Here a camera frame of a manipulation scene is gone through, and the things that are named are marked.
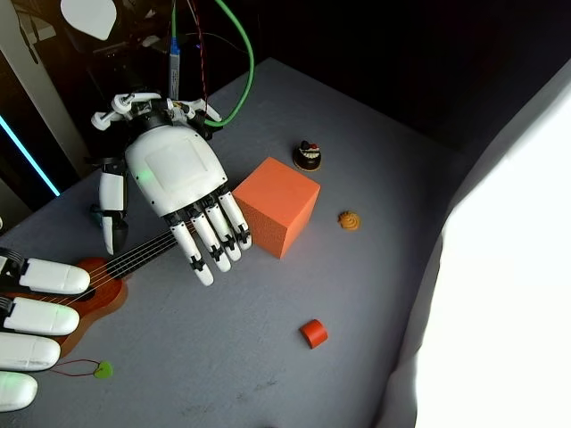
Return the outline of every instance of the orange swirl cookie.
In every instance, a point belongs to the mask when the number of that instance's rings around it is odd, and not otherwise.
[[[360,227],[360,217],[351,211],[339,214],[339,224],[346,230],[357,230]]]

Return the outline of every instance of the orange cube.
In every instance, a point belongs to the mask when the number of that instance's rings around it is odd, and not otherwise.
[[[253,243],[281,259],[310,221],[319,188],[303,174],[267,158],[232,194]]]

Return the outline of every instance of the red string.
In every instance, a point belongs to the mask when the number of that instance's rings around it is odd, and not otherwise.
[[[203,82],[203,95],[204,95],[204,103],[206,107],[208,107],[208,94],[206,93],[206,77],[204,73],[205,68],[205,56],[206,52],[204,49],[204,37],[203,37],[203,30],[200,26],[200,18],[198,17],[198,9],[196,9],[196,2],[194,0],[190,0],[192,2],[192,8],[194,9],[194,16],[196,17],[196,30],[198,31],[198,40],[200,41],[200,76]]]
[[[88,362],[88,363],[94,363],[97,364],[97,366],[99,366],[100,362],[99,361],[95,361],[93,359],[86,359],[86,358],[80,358],[80,359],[73,359],[72,361],[65,361],[63,363],[58,363],[56,365],[54,365],[54,367],[58,367],[58,366],[65,366],[66,364],[71,364],[71,363],[79,363],[79,362]],[[91,373],[80,373],[80,374],[71,374],[71,373],[65,373],[65,372],[60,372],[59,370],[53,370],[52,368],[50,369],[50,372],[54,372],[57,373],[58,375],[64,375],[64,376],[69,376],[69,377],[78,377],[78,376],[92,376],[94,372]]]

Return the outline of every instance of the green guitar pick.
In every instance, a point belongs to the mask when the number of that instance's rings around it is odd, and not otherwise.
[[[93,376],[97,379],[107,379],[113,376],[113,366],[109,361],[102,361],[93,372]]]

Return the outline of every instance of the ukulele neck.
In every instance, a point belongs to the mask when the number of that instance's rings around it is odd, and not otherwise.
[[[134,250],[121,254],[107,262],[107,272],[115,279],[122,279],[153,261],[175,245],[177,245],[177,241],[170,232],[159,235],[136,247]]]

